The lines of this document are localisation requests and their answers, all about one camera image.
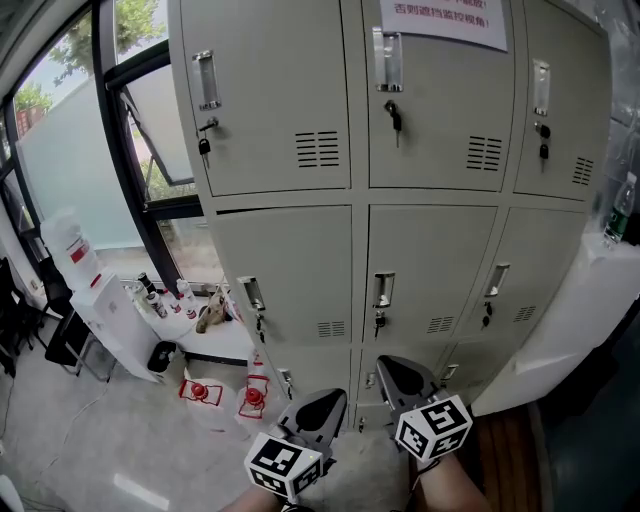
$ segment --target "black chair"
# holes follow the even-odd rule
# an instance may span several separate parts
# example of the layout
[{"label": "black chair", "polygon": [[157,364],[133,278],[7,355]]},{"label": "black chair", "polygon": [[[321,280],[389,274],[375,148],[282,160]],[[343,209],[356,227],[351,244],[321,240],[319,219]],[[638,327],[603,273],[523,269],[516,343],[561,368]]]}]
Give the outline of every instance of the black chair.
[{"label": "black chair", "polygon": [[39,311],[27,303],[15,285],[9,260],[0,259],[0,364],[5,373],[15,376],[15,357],[20,355],[23,340],[33,350],[30,337],[38,323],[38,315]]},{"label": "black chair", "polygon": [[40,262],[39,266],[44,291],[47,295],[47,305],[42,314],[44,315],[47,310],[51,309],[51,311],[62,317],[51,337],[51,341],[49,341],[49,345],[44,343],[38,336],[38,340],[46,349],[45,359],[59,364],[64,371],[76,376],[80,375],[80,370],[85,367],[97,380],[108,382],[111,378],[111,371],[115,366],[115,359],[113,366],[104,376],[98,375],[87,364],[86,358],[89,354],[89,349],[98,340],[95,336],[90,336],[91,330],[71,306],[69,301],[73,292],[69,289],[62,274],[53,263],[53,258],[45,258]]}]

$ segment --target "locker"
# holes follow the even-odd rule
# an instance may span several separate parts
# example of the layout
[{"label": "locker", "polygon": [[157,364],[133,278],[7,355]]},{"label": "locker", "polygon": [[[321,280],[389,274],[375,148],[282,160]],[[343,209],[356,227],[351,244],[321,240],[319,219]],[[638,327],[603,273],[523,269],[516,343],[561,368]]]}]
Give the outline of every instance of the locker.
[{"label": "locker", "polygon": [[376,347],[365,348],[362,351],[360,363],[360,385],[358,388],[358,402],[377,404],[382,402],[380,387],[375,375],[376,361],[381,355],[404,357],[429,368],[437,377],[442,366],[448,345],[445,342],[430,343],[421,346],[405,347]]},{"label": "locker", "polygon": [[356,407],[356,431],[382,430],[391,423],[391,409],[387,404]]},{"label": "locker", "polygon": [[[511,208],[491,270],[463,334],[495,336],[529,331],[573,260],[583,226],[581,213]],[[486,327],[484,317],[489,318]]]},{"label": "locker", "polygon": [[447,390],[470,400],[478,392],[476,388],[481,388],[493,377],[515,348],[513,341],[505,339],[458,343],[443,365],[441,377],[449,371],[450,365],[458,365],[447,380]]},{"label": "locker", "polygon": [[[363,2],[369,93],[370,186],[498,191],[514,98],[511,6],[503,0],[508,52],[462,41],[401,35],[403,91],[376,89],[373,27],[378,0]],[[402,117],[399,148],[384,109]]]},{"label": "locker", "polygon": [[293,399],[321,389],[340,388],[349,393],[351,350],[348,347],[302,347],[269,350],[269,360],[283,389],[288,370]]},{"label": "locker", "polygon": [[182,0],[181,14],[197,127],[218,120],[211,193],[348,188],[340,2]]},{"label": "locker", "polygon": [[[365,341],[398,345],[451,337],[495,213],[493,207],[372,206]],[[388,272],[395,275],[377,276]],[[382,281],[393,286],[391,300],[376,308]],[[386,325],[376,338],[379,312]]]},{"label": "locker", "polygon": [[264,310],[268,348],[351,339],[351,208],[274,208],[215,217],[227,280],[241,278],[246,324]]},{"label": "locker", "polygon": [[[543,0],[526,0],[529,99],[515,192],[585,201],[604,162],[611,110],[611,72],[606,32],[587,26]],[[537,76],[548,74],[548,108]],[[542,139],[536,123],[551,134]],[[549,158],[539,156],[547,144]]]}]

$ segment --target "ventilation slot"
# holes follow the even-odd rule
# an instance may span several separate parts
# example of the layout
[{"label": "ventilation slot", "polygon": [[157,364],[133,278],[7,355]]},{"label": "ventilation slot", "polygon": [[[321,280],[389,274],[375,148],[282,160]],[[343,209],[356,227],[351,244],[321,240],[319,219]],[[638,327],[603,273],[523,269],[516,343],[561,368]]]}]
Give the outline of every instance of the ventilation slot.
[{"label": "ventilation slot", "polygon": [[497,171],[500,166],[502,141],[485,137],[469,137],[467,151],[467,169],[478,171]]},{"label": "ventilation slot", "polygon": [[528,307],[525,307],[525,308],[520,308],[520,310],[518,311],[518,314],[513,319],[513,321],[514,322],[526,322],[527,320],[531,319],[531,317],[533,316],[533,313],[534,313],[535,310],[536,310],[535,306],[528,306]]},{"label": "ventilation slot", "polygon": [[330,336],[344,336],[344,322],[318,323],[318,336],[320,338],[329,338]]},{"label": "ventilation slot", "polygon": [[344,336],[344,322],[331,322],[331,334],[333,336]]},{"label": "ventilation slot", "polygon": [[593,161],[578,157],[571,183],[588,186],[591,181],[591,171],[593,171]]},{"label": "ventilation slot", "polygon": [[298,167],[337,167],[340,165],[338,132],[296,133]]},{"label": "ventilation slot", "polygon": [[445,316],[432,318],[427,327],[427,334],[434,334],[436,332],[446,332],[453,326],[453,317]]},{"label": "ventilation slot", "polygon": [[318,336],[321,338],[331,336],[331,324],[329,322],[321,322],[318,324]]}]

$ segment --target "window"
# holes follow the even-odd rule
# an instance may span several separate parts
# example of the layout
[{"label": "window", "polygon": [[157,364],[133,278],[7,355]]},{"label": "window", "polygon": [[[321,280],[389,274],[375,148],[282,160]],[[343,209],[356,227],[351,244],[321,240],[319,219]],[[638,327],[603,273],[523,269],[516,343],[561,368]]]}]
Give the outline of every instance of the window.
[{"label": "window", "polygon": [[118,62],[167,39],[167,0],[116,0]]},{"label": "window", "polygon": [[0,155],[0,161],[6,162],[11,158],[11,147],[9,146],[9,139],[7,138],[7,128],[4,125],[4,113],[0,112],[0,144],[2,144],[2,154]]},{"label": "window", "polygon": [[196,195],[171,66],[131,82],[120,99],[129,112],[129,131],[145,184],[145,202]]},{"label": "window", "polygon": [[20,192],[20,185],[16,172],[11,171],[2,182],[2,194],[9,215],[18,229],[18,234],[23,234],[34,228],[33,219],[25,206],[24,197]]},{"label": "window", "polygon": [[49,50],[13,98],[18,137],[45,118],[93,74],[91,14],[78,20]]},{"label": "window", "polygon": [[20,165],[41,221],[72,207],[98,255],[122,279],[141,271],[154,275],[106,143],[92,76],[90,21],[88,14],[74,24],[18,89]]},{"label": "window", "polygon": [[207,219],[171,219],[159,221],[158,224],[184,279],[207,284],[216,284],[224,280]]}]

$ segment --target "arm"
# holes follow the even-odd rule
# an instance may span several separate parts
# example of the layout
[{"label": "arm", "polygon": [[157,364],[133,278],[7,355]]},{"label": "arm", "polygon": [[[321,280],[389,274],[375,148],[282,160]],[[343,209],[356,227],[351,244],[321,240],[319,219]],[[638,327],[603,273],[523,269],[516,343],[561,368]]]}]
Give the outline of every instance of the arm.
[{"label": "arm", "polygon": [[452,455],[420,477],[430,512],[491,512],[489,502]]},{"label": "arm", "polygon": [[279,512],[280,510],[282,505],[274,494],[252,485],[221,512]]}]

